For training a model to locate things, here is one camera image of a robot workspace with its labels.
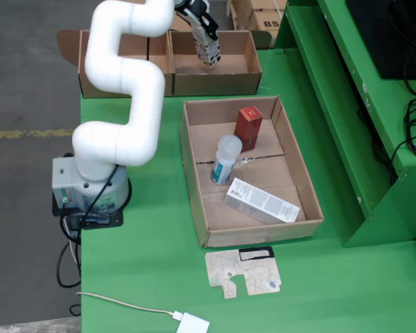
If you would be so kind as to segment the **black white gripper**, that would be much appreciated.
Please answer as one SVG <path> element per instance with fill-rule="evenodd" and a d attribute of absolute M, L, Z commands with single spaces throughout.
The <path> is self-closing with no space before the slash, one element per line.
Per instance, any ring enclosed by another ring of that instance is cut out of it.
<path fill-rule="evenodd" d="M 209 14 L 209 3 L 205 0 L 181 0 L 175 1 L 174 10 L 183 13 L 185 10 L 192 12 L 200 22 L 206 34 L 212 39 L 217 40 L 218 24 Z"/>

